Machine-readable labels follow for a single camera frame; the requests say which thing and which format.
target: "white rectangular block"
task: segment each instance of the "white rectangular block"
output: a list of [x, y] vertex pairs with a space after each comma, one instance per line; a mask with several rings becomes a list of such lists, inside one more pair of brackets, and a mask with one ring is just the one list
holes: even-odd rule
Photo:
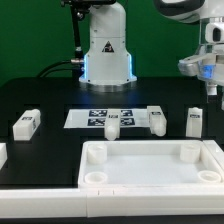
[[29, 141], [40, 125], [40, 111], [27, 110], [13, 126], [15, 141]]
[[152, 134], [162, 137], [166, 134], [167, 121], [160, 106], [147, 107], [150, 130]]
[[202, 109], [196, 107], [188, 109], [186, 137], [201, 138], [202, 114]]
[[6, 144], [0, 143], [0, 169], [3, 167], [7, 160]]
[[86, 192], [79, 189], [0, 190], [0, 217], [86, 217]]

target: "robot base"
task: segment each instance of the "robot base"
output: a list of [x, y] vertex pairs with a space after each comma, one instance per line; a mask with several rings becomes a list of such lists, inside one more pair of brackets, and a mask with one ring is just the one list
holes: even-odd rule
[[137, 79], [119, 85], [97, 85], [79, 80], [82, 89], [96, 91], [96, 92], [122, 92], [136, 87]]

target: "white plastic block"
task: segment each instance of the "white plastic block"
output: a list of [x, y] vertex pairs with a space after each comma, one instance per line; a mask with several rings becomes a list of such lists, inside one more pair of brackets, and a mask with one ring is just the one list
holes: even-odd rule
[[0, 143], [0, 169], [3, 167], [7, 160], [6, 144]]
[[206, 91], [208, 96], [217, 96], [217, 85], [213, 83], [206, 83]]
[[40, 111], [27, 110], [13, 126], [15, 141], [29, 141], [40, 125]]
[[203, 110], [197, 107], [188, 109], [186, 137], [201, 138]]
[[148, 106], [148, 117], [152, 134], [164, 136], [166, 134], [167, 121], [160, 106]]
[[104, 126], [104, 136], [109, 141], [120, 137], [121, 110], [108, 109]]
[[1, 190], [0, 217], [86, 217], [86, 192], [79, 189]]
[[114, 189], [88, 191], [87, 217], [127, 216], [126, 191], [123, 194], [116, 194], [116, 191]]

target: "white plastic container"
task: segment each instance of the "white plastic container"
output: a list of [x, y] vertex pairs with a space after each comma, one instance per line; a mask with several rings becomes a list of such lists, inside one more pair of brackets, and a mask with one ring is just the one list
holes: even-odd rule
[[[89, 163], [89, 149], [107, 147], [107, 161]], [[224, 172], [201, 141], [124, 141], [87, 142], [84, 144], [79, 187], [89, 188], [85, 181], [88, 173], [103, 172], [106, 184], [94, 187], [149, 187], [167, 185], [197, 185], [198, 172], [210, 170], [218, 173], [222, 181]]]
[[88, 163], [103, 164], [107, 161], [107, 146], [105, 144], [90, 145], [87, 151]]

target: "cable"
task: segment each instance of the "cable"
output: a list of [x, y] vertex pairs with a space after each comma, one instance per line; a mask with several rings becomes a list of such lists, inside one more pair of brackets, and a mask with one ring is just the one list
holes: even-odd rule
[[45, 78], [47, 77], [49, 74], [53, 73], [53, 72], [60, 72], [60, 71], [72, 71], [72, 68], [60, 68], [60, 69], [53, 69], [50, 70], [48, 72], [46, 72], [44, 75], [41, 76], [41, 78]]
[[56, 63], [54, 63], [52, 65], [49, 65], [48, 67], [46, 67], [45, 69], [43, 69], [41, 72], [39, 72], [36, 77], [37, 78], [41, 78], [41, 76], [44, 75], [44, 73], [46, 73], [50, 69], [55, 68], [55, 67], [58, 67], [60, 65], [64, 65], [64, 64], [71, 64], [71, 61], [68, 61], [68, 60], [67, 61], [60, 61], [60, 62], [56, 62]]
[[80, 39], [80, 32], [79, 32], [79, 22], [77, 18], [77, 10], [74, 5], [70, 8], [71, 15], [72, 15], [72, 26], [73, 26], [73, 35], [75, 40], [75, 47], [81, 47], [81, 39]]

